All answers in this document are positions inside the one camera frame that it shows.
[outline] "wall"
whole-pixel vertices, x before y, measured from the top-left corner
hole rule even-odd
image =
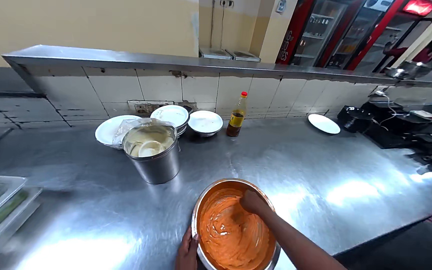
[[[212,2],[202,0],[199,10],[204,21],[200,24],[200,46],[209,47],[211,24],[208,19],[213,14],[212,47],[236,51],[249,51],[253,30],[261,0],[235,0],[234,7],[223,8],[216,0],[214,11]]]
[[[1,54],[36,44],[197,56],[198,0],[1,0]]]
[[[235,73],[26,66],[47,98],[0,97],[0,126],[32,128],[98,124],[135,114],[128,100],[189,101],[228,119],[242,91],[247,118],[335,115],[343,105],[361,106],[376,84],[331,82]]]
[[[233,8],[223,8],[216,0],[213,12],[212,0],[200,0],[200,46],[251,52],[263,63],[274,63],[297,0],[287,0],[283,14],[275,12],[278,3],[235,0]]]
[[[278,57],[281,43],[284,40],[286,31],[291,21],[294,9],[296,8],[297,0],[286,0],[286,10],[279,14],[274,12],[279,1],[275,1],[273,12],[264,36],[264,41],[261,46],[261,51],[258,54],[263,63],[275,63]]]

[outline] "hand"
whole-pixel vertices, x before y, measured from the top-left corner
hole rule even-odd
[[[249,213],[259,215],[261,210],[269,207],[259,196],[253,191],[246,190],[243,197],[239,199],[240,205]]]
[[[191,237],[191,226],[186,230],[177,250],[175,270],[196,270],[196,251],[198,250],[199,235]]]

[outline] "cable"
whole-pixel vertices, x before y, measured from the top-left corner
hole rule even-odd
[[[225,4],[223,3],[223,18],[221,19],[221,41],[219,42],[220,49],[223,49],[224,9],[225,9]]]
[[[380,125],[381,126],[381,124],[384,122],[384,121],[386,121],[386,120],[389,120],[389,119],[391,119],[391,118],[394,118],[394,117],[396,117],[396,115],[398,114],[391,106],[390,106],[390,103],[391,103],[391,100],[389,99],[389,97],[387,96],[387,95],[383,95],[384,97],[386,97],[387,99],[388,99],[388,108],[390,109],[390,110],[392,110],[393,111],[393,116],[391,116],[390,118],[388,118],[388,119],[384,119],[384,120],[382,120],[381,122],[377,122],[376,120],[374,120],[378,125]]]

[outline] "finger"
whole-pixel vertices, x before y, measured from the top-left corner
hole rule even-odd
[[[191,244],[189,245],[189,252],[188,255],[196,258],[196,252],[198,250],[198,243],[199,243],[199,235],[196,234],[192,240]]]
[[[186,232],[183,235],[181,246],[179,247],[180,252],[187,253],[190,242],[191,242],[191,226],[189,226],[188,230],[186,230]]]

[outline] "white plate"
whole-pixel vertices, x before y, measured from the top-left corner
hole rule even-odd
[[[180,127],[188,121],[188,111],[178,105],[166,105],[159,107],[153,111],[151,118],[156,118],[161,121],[171,122],[176,127]]]
[[[330,134],[338,134],[341,129],[338,124],[333,122],[333,120],[327,118],[326,116],[320,114],[309,114],[309,122],[316,128]]]
[[[223,119],[212,111],[199,110],[189,115],[188,125],[197,132],[213,133],[223,127]]]
[[[119,144],[113,144],[113,138],[118,131],[118,127],[121,125],[121,122],[126,119],[140,119],[141,117],[136,115],[119,115],[113,118],[110,118],[104,122],[102,122],[94,132],[94,136],[96,140],[107,146],[116,146]]]

